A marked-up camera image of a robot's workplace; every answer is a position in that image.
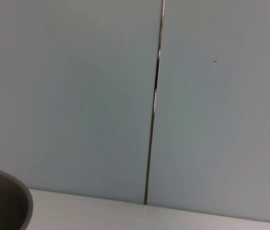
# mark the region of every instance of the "white wall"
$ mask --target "white wall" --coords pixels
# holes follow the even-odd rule
[[[148,203],[270,221],[270,1],[166,0],[157,93]]]
[[[161,0],[0,0],[0,169],[142,203]]]

